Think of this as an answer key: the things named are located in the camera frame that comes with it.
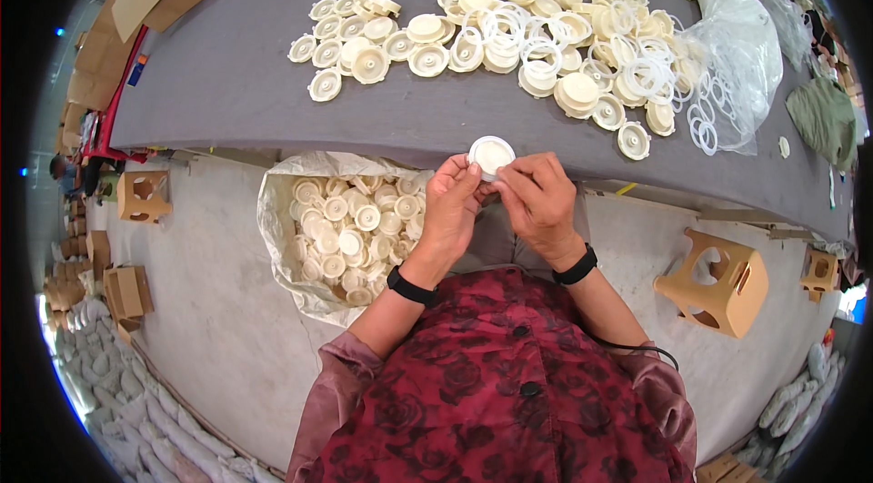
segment black cable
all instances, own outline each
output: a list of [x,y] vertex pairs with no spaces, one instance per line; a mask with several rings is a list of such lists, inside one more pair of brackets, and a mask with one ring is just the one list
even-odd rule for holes
[[588,335],[588,337],[591,337],[591,339],[593,339],[594,342],[596,342],[597,344],[599,344],[602,347],[624,348],[625,350],[654,350],[655,352],[658,352],[658,354],[663,354],[664,356],[670,358],[670,361],[673,362],[673,365],[676,367],[676,371],[679,371],[679,362],[677,362],[676,358],[673,358],[673,355],[671,355],[669,352],[667,352],[663,348],[643,347],[643,346],[631,347],[628,345],[619,345],[619,344],[601,339],[598,336],[592,336],[591,334],[587,334],[587,335]]

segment hand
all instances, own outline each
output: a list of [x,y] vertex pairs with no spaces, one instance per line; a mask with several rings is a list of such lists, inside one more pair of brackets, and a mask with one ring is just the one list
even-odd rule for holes
[[432,289],[464,255],[486,196],[481,178],[479,166],[468,165],[462,154],[450,157],[428,182],[421,240],[401,268],[407,281]]
[[497,169],[493,185],[507,207],[512,229],[557,272],[585,255],[585,240],[573,229],[576,187],[554,153],[520,157]]

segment woman's left hand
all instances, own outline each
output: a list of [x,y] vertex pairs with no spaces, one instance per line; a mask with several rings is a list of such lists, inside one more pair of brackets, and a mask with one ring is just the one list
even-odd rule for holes
[[435,287],[455,262],[464,255],[473,236],[473,222],[487,186],[479,187],[482,171],[477,164],[468,165],[465,154],[452,156],[442,164],[426,188],[427,212],[424,231],[418,246],[403,264],[403,276],[418,286]]

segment concrete floor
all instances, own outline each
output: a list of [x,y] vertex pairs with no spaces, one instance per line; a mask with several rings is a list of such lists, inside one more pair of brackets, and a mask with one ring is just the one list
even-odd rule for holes
[[[138,168],[168,165],[129,165]],[[89,228],[108,231],[115,264],[147,268],[155,313],[136,339],[162,375],[238,445],[285,470],[320,369],[316,351],[341,330],[301,316],[272,278],[255,218],[263,169],[208,158],[169,168],[174,211],[162,223],[120,221],[115,204],[91,204]],[[815,304],[801,291],[801,241],[771,241],[753,227],[698,223],[688,212],[629,199],[590,197],[588,211],[603,272],[649,337],[679,361],[703,462],[751,430],[773,391],[799,372],[839,296]],[[690,246],[688,226],[764,257],[769,295],[741,340],[681,322],[652,290]]]

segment black smartwatch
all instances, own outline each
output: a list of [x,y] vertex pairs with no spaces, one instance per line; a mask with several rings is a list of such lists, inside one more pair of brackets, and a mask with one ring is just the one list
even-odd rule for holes
[[597,267],[595,249],[590,247],[588,243],[585,243],[585,248],[587,248],[585,255],[582,256],[582,259],[580,259],[576,265],[563,272],[552,270],[552,279],[555,284],[563,284],[565,286],[575,284],[587,277],[588,273],[591,272],[591,269]]
[[411,302],[421,303],[427,308],[435,307],[437,305],[439,287],[435,287],[433,290],[418,287],[401,277],[399,269],[399,265],[391,269],[391,272],[387,275],[387,286]]

